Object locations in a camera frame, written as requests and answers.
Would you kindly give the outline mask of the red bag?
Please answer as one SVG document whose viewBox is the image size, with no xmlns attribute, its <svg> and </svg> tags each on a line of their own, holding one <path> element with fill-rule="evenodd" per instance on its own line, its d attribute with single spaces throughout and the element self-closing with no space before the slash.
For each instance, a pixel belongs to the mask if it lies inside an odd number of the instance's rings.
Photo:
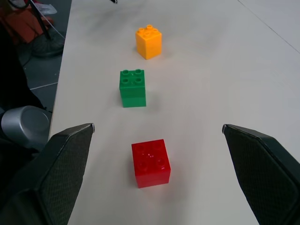
<svg viewBox="0 0 300 225">
<path fill-rule="evenodd" d="M 44 33 L 34 16 L 30 0 L 0 0 L 0 24 L 14 45 L 28 44 Z"/>
</svg>

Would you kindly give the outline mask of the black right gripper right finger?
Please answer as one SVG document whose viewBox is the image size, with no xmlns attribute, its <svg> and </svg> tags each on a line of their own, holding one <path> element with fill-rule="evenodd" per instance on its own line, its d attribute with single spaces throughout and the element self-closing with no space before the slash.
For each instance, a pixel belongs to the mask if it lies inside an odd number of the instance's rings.
<svg viewBox="0 0 300 225">
<path fill-rule="evenodd" d="M 259 225 L 300 225 L 300 163 L 269 135 L 232 124 L 222 133 Z"/>
</svg>

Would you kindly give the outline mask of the black round stand base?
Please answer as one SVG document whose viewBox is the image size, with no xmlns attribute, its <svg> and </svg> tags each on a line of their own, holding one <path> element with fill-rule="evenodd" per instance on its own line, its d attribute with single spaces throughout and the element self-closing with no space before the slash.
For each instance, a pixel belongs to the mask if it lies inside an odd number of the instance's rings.
<svg viewBox="0 0 300 225">
<path fill-rule="evenodd" d="M 39 12 L 33 0 L 29 0 L 28 2 L 43 31 L 43 34 L 38 36 L 33 43 L 33 56 L 37 58 L 53 58 L 62 55 L 65 37 L 55 28 L 47 29 L 42 21 L 43 15 Z"/>
</svg>

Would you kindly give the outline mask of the red toy building block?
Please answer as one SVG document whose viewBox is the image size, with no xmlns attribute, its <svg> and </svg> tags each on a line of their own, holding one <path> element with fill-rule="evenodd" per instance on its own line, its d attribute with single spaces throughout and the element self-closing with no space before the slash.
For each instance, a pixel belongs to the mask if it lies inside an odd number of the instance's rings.
<svg viewBox="0 0 300 225">
<path fill-rule="evenodd" d="M 134 143 L 131 146 L 138 188 L 167 184 L 171 166 L 164 140 Z"/>
</svg>

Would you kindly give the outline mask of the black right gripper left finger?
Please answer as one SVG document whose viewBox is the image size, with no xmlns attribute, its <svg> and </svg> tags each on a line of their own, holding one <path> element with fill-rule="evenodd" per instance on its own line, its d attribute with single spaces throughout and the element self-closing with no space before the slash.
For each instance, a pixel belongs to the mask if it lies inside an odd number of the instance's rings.
<svg viewBox="0 0 300 225">
<path fill-rule="evenodd" d="M 94 131 L 86 123 L 53 135 L 0 192 L 0 225 L 68 225 Z"/>
</svg>

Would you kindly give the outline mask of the yellow toy building block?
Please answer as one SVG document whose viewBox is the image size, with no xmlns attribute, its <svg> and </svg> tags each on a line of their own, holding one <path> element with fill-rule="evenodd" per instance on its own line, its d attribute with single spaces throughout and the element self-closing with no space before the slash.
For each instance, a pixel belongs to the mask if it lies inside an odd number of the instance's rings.
<svg viewBox="0 0 300 225">
<path fill-rule="evenodd" d="M 152 59 L 162 52 L 162 33 L 148 24 L 135 33 L 136 50 L 146 60 Z"/>
</svg>

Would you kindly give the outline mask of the silver robot body joint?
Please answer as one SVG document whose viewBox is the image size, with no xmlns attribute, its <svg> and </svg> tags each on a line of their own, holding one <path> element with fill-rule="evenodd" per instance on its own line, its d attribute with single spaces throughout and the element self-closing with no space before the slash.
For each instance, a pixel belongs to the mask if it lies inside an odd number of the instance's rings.
<svg viewBox="0 0 300 225">
<path fill-rule="evenodd" d="M 4 136 L 27 149 L 42 151 L 48 142 L 52 113 L 35 106 L 6 111 L 0 119 Z"/>
</svg>

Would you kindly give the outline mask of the green toy building block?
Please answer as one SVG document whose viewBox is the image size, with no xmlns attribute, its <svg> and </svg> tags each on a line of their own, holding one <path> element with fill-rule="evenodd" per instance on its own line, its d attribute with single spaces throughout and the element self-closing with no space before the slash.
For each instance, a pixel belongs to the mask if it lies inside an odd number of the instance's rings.
<svg viewBox="0 0 300 225">
<path fill-rule="evenodd" d="M 124 108 L 145 107 L 146 89 L 144 70 L 120 71 L 119 90 Z"/>
</svg>

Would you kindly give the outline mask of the black robot torso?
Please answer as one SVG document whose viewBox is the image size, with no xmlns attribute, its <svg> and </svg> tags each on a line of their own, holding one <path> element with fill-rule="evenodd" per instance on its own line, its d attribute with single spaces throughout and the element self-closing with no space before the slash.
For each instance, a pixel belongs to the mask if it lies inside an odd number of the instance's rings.
<svg viewBox="0 0 300 225">
<path fill-rule="evenodd" d="M 17 50 L 0 23 L 0 108 L 8 111 L 28 105 L 44 109 L 41 101 L 29 89 Z"/>
</svg>

